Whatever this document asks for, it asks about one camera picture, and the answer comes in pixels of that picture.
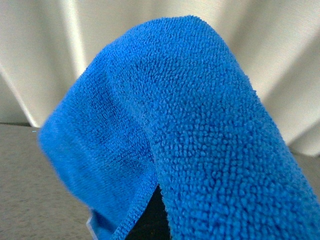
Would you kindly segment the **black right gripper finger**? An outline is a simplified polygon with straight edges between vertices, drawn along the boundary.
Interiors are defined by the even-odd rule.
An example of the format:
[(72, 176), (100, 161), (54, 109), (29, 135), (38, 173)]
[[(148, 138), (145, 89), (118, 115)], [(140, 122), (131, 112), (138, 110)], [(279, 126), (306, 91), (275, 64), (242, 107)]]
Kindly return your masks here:
[(127, 240), (171, 240), (167, 212), (158, 185), (135, 226), (126, 236)]

